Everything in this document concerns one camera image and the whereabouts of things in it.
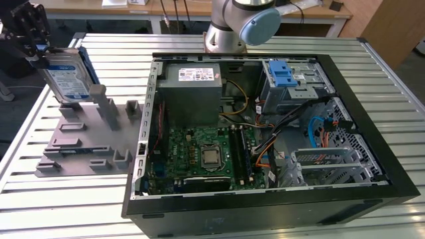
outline ram slot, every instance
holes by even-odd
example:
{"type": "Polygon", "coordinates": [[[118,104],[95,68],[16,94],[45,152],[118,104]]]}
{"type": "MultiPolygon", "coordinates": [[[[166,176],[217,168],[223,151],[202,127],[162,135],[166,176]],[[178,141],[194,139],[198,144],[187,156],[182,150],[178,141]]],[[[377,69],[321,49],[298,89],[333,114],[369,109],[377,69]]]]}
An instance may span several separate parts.
{"type": "Polygon", "coordinates": [[[234,181],[239,185],[245,185],[249,181],[250,174],[247,172],[249,166],[249,152],[242,129],[229,128],[229,145],[233,164],[234,181]]]}

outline aluminum slotted table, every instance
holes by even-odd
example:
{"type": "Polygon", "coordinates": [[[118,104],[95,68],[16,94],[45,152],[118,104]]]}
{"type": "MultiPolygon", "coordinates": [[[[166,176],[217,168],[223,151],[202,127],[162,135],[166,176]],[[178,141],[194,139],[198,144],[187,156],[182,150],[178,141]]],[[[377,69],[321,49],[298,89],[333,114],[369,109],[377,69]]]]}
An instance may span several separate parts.
{"type": "MultiPolygon", "coordinates": [[[[151,53],[202,52],[202,37],[87,34],[74,38],[69,47],[78,45],[86,47],[114,103],[129,99],[142,103],[151,53]]],[[[346,38],[275,37],[247,52],[331,56],[422,196],[383,207],[345,225],[202,238],[423,238],[425,108],[367,43],[346,38]]],[[[57,107],[45,87],[0,163],[0,239],[146,238],[130,220],[121,218],[126,175],[34,176],[59,118],[57,107]]]]}

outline cpu socket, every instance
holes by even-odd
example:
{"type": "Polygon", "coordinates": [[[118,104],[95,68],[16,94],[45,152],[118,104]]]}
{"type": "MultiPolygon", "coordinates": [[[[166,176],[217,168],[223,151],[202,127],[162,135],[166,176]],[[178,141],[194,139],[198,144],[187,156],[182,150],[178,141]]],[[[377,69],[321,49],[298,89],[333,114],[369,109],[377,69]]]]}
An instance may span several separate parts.
{"type": "Polygon", "coordinates": [[[221,148],[218,144],[201,144],[201,167],[209,172],[221,167],[221,148]]]}

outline open computer tower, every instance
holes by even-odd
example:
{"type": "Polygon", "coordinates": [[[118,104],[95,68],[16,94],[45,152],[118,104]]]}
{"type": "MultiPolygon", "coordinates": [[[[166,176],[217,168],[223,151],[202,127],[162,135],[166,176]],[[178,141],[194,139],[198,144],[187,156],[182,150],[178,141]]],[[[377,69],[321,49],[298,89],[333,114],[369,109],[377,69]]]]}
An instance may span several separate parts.
{"type": "Polygon", "coordinates": [[[341,224],[419,195],[327,55],[154,54],[122,216],[150,238],[341,224]]]}

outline blue drive bay latch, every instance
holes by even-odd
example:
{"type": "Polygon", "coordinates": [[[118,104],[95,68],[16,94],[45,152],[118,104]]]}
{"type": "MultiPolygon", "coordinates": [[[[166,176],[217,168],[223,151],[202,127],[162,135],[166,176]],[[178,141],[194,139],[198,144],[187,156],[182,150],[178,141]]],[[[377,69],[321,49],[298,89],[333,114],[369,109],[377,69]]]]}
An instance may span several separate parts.
{"type": "Polygon", "coordinates": [[[277,87],[298,86],[298,82],[291,77],[291,71],[285,61],[269,61],[267,64],[277,87]]]}

